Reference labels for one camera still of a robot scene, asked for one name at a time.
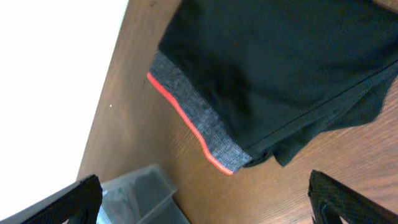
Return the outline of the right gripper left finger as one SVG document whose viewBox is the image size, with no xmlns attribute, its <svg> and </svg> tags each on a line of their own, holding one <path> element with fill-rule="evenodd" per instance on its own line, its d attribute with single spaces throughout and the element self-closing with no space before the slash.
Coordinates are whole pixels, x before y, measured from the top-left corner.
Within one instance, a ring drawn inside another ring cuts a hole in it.
<svg viewBox="0 0 398 224">
<path fill-rule="evenodd" d="M 102 199 L 98 176 L 89 175 L 2 220 L 1 224 L 95 224 Z"/>
</svg>

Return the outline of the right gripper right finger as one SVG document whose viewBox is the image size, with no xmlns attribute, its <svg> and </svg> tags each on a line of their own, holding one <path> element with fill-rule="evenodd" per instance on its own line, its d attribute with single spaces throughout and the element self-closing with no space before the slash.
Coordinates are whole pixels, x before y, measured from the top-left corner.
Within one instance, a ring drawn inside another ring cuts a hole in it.
<svg viewBox="0 0 398 224">
<path fill-rule="evenodd" d="M 310 175 L 308 196 L 316 224 L 397 223 L 396 213 L 316 170 Z"/>
</svg>

